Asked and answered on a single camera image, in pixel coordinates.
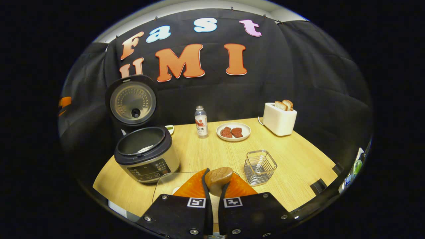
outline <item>screw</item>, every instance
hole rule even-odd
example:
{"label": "screw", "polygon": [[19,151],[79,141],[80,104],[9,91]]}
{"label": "screw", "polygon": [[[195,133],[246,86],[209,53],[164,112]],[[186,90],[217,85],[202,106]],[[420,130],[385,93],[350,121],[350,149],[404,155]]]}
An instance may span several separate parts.
{"label": "screw", "polygon": [[190,234],[192,234],[192,235],[197,235],[197,234],[199,233],[199,231],[198,231],[198,230],[196,230],[196,229],[192,229],[192,230],[190,230],[189,232],[190,232]]}

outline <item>wooden table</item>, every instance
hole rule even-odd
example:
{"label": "wooden table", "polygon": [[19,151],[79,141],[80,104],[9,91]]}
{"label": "wooden table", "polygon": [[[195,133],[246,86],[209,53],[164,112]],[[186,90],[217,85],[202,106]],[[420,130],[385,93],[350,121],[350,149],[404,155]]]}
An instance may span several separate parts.
{"label": "wooden table", "polygon": [[[220,139],[215,132],[216,128],[227,122],[248,125],[251,135],[240,142]],[[180,159],[179,172],[198,172],[205,168],[214,170],[227,166],[246,179],[243,170],[246,153],[265,149],[278,167],[266,184],[255,186],[254,189],[258,193],[272,193],[288,211],[315,197],[310,188],[311,184],[321,178],[329,185],[337,177],[332,170],[335,164],[295,131],[289,136],[278,137],[260,125],[257,118],[253,118],[209,122],[208,132],[207,138],[200,139],[194,123],[175,125],[172,137],[177,157]],[[152,204],[155,187],[155,184],[144,185],[130,178],[116,163],[114,156],[105,164],[93,184],[93,188],[105,198],[138,216],[142,216]],[[217,198],[211,198],[213,209],[217,208]],[[218,231],[216,210],[214,223],[214,231]]]}

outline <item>white toaster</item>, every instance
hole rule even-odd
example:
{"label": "white toaster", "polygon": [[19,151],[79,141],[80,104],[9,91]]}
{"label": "white toaster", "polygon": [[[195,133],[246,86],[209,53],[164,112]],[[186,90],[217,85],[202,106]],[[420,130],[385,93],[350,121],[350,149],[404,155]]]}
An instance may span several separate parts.
{"label": "white toaster", "polygon": [[277,136],[292,134],[297,112],[284,111],[275,107],[275,103],[264,105],[263,124]]}

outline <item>metal wire container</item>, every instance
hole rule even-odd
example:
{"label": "metal wire container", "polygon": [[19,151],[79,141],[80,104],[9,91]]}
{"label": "metal wire container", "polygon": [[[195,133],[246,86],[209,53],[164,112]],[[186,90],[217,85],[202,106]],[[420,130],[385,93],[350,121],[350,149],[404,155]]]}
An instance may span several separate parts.
{"label": "metal wire container", "polygon": [[249,185],[258,186],[266,183],[278,165],[266,150],[248,152],[244,171]]}

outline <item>water bottle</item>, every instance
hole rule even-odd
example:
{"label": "water bottle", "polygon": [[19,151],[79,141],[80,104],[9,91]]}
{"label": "water bottle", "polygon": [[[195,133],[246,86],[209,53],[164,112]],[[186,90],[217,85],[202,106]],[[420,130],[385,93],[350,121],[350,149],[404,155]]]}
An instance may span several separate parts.
{"label": "water bottle", "polygon": [[201,105],[196,107],[195,124],[198,137],[201,139],[208,137],[207,113],[205,112],[204,107]]}

